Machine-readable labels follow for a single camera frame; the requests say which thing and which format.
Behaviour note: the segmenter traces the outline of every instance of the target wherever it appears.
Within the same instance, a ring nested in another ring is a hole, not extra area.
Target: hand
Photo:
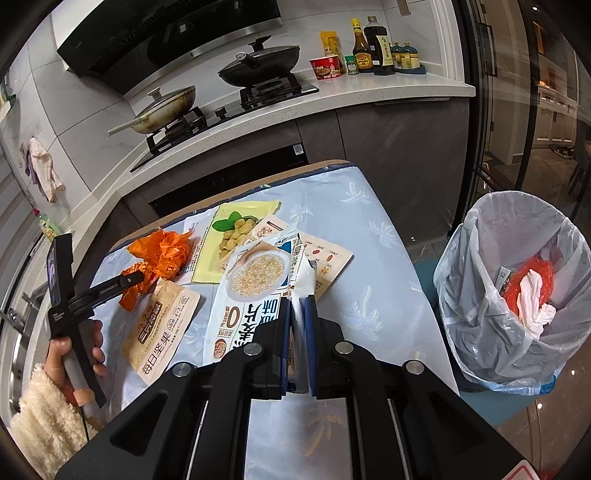
[[[97,364],[93,365],[95,374],[101,378],[107,376],[107,369],[103,365],[105,362],[105,354],[100,347],[103,346],[103,334],[100,329],[103,327],[103,323],[100,320],[94,320],[95,331],[93,332],[92,339],[95,341],[95,347],[92,349],[92,356],[95,357]],[[47,374],[51,381],[55,383],[57,388],[66,397],[68,403],[74,406],[78,406],[78,402],[74,397],[74,387],[68,378],[64,362],[62,357],[70,351],[72,348],[72,340],[69,337],[54,338],[49,342],[49,351],[47,352],[47,358],[43,365],[43,371]],[[84,399],[79,398],[82,404],[86,403]]]

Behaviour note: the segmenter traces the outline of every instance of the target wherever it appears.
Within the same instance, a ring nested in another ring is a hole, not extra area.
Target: gray plastic trash bag
[[[500,266],[550,259],[557,313],[535,340],[494,286]],[[523,192],[490,193],[468,211],[433,283],[447,340],[466,378],[490,390],[548,393],[591,330],[591,254],[552,205]]]

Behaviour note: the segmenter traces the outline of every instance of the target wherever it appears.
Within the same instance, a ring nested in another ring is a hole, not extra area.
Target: silver bolt
[[[187,362],[181,362],[173,367],[173,374],[177,377],[186,377],[191,373],[191,365]]]
[[[411,360],[407,363],[407,371],[413,375],[420,375],[425,371],[425,366],[418,360]]]
[[[244,348],[244,353],[248,356],[255,356],[262,352],[262,347],[258,343],[247,343]]]
[[[335,345],[335,350],[343,355],[348,355],[353,351],[353,345],[349,342],[339,342]]]

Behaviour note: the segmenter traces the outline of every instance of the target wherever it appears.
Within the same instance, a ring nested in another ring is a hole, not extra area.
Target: pan
[[[239,52],[235,60],[217,74],[234,87],[252,87],[276,77],[285,77],[296,66],[300,58],[297,45],[263,48],[270,35],[257,38],[249,43],[252,53]]]
[[[154,101],[144,108],[133,120],[107,131],[109,136],[126,128],[133,128],[139,134],[153,134],[177,118],[187,114],[195,101],[195,85],[181,88],[162,95],[160,87],[148,92]]]

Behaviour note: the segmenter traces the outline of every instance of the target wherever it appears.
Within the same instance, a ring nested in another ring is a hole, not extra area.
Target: bowl of oatmeal image
[[[279,248],[254,252],[233,268],[226,291],[234,301],[262,300],[278,289],[290,270],[291,255]]]

